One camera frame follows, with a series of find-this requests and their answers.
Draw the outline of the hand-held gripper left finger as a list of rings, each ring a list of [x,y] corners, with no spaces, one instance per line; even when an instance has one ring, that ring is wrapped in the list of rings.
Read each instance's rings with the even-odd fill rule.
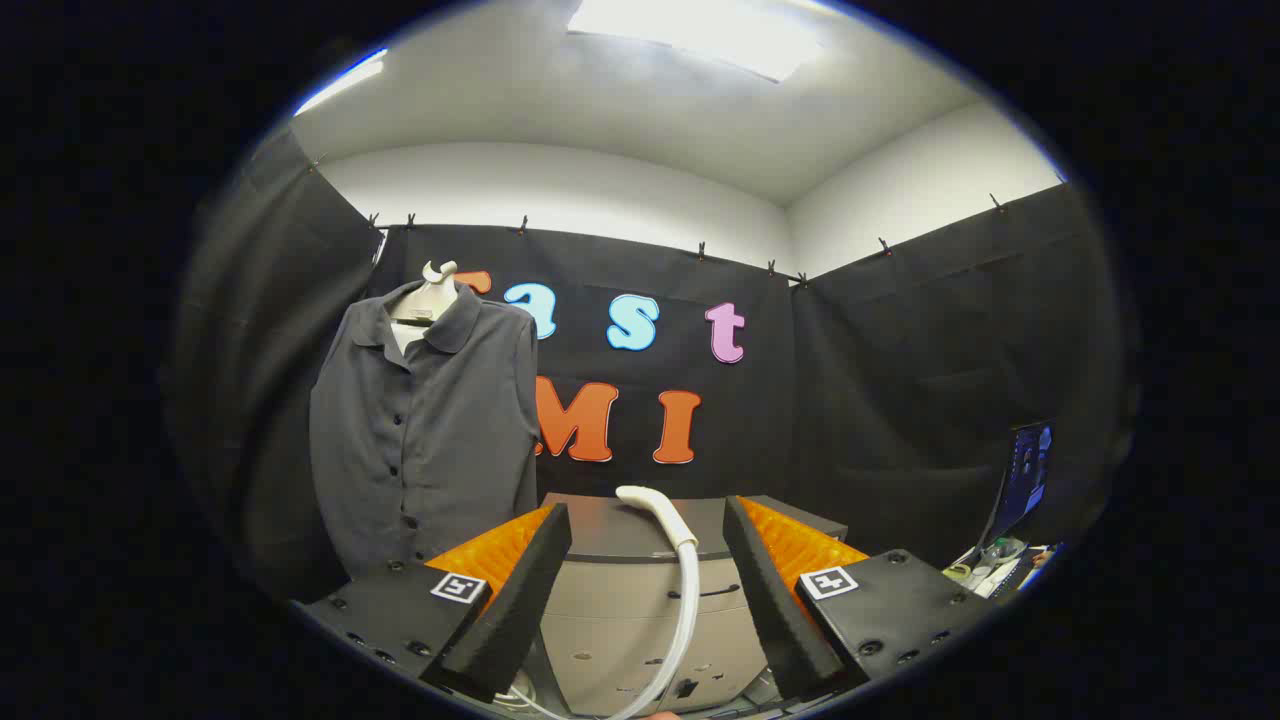
[[[572,532],[552,503],[431,561],[389,561],[296,612],[396,679],[490,703],[532,648]]]

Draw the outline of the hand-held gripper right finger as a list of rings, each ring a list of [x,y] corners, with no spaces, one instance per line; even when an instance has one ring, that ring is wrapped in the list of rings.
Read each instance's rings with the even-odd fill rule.
[[[989,598],[906,550],[870,556],[742,496],[722,533],[785,700],[817,700],[924,667],[984,630]]]

